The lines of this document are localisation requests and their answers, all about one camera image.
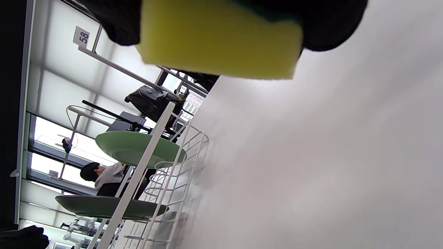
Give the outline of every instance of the black bag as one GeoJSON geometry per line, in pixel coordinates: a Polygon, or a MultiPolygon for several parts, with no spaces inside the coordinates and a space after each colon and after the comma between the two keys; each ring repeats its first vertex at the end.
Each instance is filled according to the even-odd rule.
{"type": "MultiPolygon", "coordinates": [[[[179,97],[173,95],[168,91],[158,91],[149,86],[142,86],[137,91],[128,95],[125,102],[131,102],[143,115],[148,117],[154,122],[158,122],[163,111],[169,102],[174,102],[175,107],[172,111],[178,115],[182,110],[184,100],[180,100],[179,97]]],[[[169,128],[174,123],[175,117],[171,116],[166,128],[169,128]]]]}

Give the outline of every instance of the green plate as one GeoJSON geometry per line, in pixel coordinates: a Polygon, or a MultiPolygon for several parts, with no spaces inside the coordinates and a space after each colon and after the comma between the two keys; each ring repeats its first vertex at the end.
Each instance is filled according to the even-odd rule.
{"type": "MultiPolygon", "coordinates": [[[[152,136],[138,132],[112,131],[105,132],[95,138],[98,147],[115,160],[132,166],[140,162],[152,136]]],[[[154,168],[161,161],[173,162],[180,146],[160,138],[157,147],[149,160],[147,168],[154,168]]],[[[178,162],[186,158],[186,151],[182,149],[178,162]]],[[[171,163],[160,164],[158,168],[170,167],[171,163]]]]}
{"type": "MultiPolygon", "coordinates": [[[[55,200],[67,210],[76,215],[92,218],[109,219],[114,214],[120,198],[93,195],[60,195],[55,200]]],[[[137,220],[152,218],[156,203],[131,200],[124,212],[123,220],[137,220]]],[[[164,214],[169,207],[161,205],[157,215],[164,214]]]]}

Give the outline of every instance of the person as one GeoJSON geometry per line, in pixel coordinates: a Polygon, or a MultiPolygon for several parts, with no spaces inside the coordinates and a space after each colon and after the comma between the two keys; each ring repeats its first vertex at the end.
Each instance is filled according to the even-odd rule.
{"type": "MultiPolygon", "coordinates": [[[[156,173],[155,169],[148,169],[134,199],[140,198],[149,183],[149,177],[156,173]]],[[[114,197],[118,191],[121,181],[124,178],[124,165],[120,162],[115,163],[109,167],[101,166],[97,162],[88,163],[80,170],[80,177],[85,181],[95,182],[95,190],[97,196],[112,196],[114,197]]],[[[126,187],[129,184],[131,176],[128,178],[120,197],[123,195],[126,187]]]]}

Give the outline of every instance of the dish rack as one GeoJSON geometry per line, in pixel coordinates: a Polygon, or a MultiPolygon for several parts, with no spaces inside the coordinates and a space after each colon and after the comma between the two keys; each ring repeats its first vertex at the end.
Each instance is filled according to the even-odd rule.
{"type": "MultiPolygon", "coordinates": [[[[122,221],[123,213],[129,204],[129,201],[133,198],[134,193],[138,190],[138,185],[146,174],[146,165],[148,164],[154,148],[156,147],[160,136],[166,126],[166,123],[171,115],[179,118],[172,110],[174,103],[169,103],[163,112],[161,118],[157,122],[153,131],[151,132],[152,139],[143,156],[140,159],[138,167],[135,167],[131,180],[122,195],[120,202],[113,213],[112,218],[109,220],[108,226],[101,237],[97,249],[107,249],[109,245],[115,245],[115,248],[170,248],[173,242],[174,235],[177,231],[180,216],[185,206],[187,199],[187,193],[190,183],[192,181],[192,175],[196,166],[197,158],[209,142],[209,138],[203,131],[195,128],[192,125],[192,120],[185,122],[185,125],[175,134],[180,135],[180,139],[177,144],[180,146],[178,153],[175,156],[174,162],[158,162],[155,165],[157,169],[156,174],[150,176],[150,184],[145,189],[144,201],[157,203],[157,208],[152,218],[145,220],[134,221],[122,221]],[[178,163],[181,150],[184,149],[187,152],[186,159],[178,163]],[[163,215],[158,215],[160,204],[168,206],[170,209],[163,215]],[[163,228],[163,233],[167,232],[166,237],[158,238],[159,231],[163,228]]],[[[101,223],[95,236],[90,242],[88,249],[93,249],[100,233],[103,230],[103,226],[107,222],[106,219],[101,223]]]]}

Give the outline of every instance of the black rod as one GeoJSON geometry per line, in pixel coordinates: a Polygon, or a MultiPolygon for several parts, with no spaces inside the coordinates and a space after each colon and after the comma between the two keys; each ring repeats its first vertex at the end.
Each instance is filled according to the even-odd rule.
{"type": "Polygon", "coordinates": [[[148,129],[148,128],[146,128],[146,127],[140,125],[139,123],[136,123],[136,122],[130,121],[129,119],[126,119],[126,118],[124,118],[124,117],[122,117],[122,116],[120,116],[120,115],[117,115],[117,114],[115,114],[115,113],[112,113],[112,112],[110,112],[110,111],[108,111],[108,110],[106,110],[106,109],[104,109],[104,108],[101,108],[101,107],[98,106],[98,105],[94,105],[93,103],[90,103],[90,102],[88,102],[88,101],[86,101],[86,100],[83,100],[82,103],[85,104],[85,105],[88,105],[88,106],[90,106],[90,107],[92,107],[92,108],[94,108],[94,109],[97,109],[97,110],[99,110],[99,111],[101,111],[101,112],[104,112],[104,113],[106,113],[106,114],[108,114],[108,115],[111,115],[111,116],[113,116],[113,117],[115,117],[115,118],[117,118],[117,119],[119,119],[119,120],[121,120],[121,121],[123,121],[123,122],[126,122],[126,123],[128,123],[128,124],[134,126],[134,127],[140,128],[140,129],[142,129],[142,130],[144,130],[144,131],[147,131],[147,132],[151,132],[151,129],[148,129]]]}

